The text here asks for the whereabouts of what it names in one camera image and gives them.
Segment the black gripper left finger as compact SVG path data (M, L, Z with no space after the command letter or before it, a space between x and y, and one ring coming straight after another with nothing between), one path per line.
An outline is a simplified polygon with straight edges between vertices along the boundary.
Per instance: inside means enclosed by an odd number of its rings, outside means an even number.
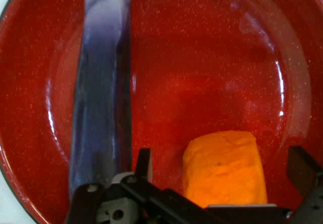
M152 175L149 148L139 151L135 172L123 172L112 184L87 182L73 193L66 223L222 223L171 189L161 190Z

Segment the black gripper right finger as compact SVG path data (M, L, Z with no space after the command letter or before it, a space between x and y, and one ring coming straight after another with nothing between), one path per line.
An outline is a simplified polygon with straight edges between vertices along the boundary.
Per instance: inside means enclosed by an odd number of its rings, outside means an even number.
M322 166L301 146L290 146L287 176L303 197L289 223L322 223Z

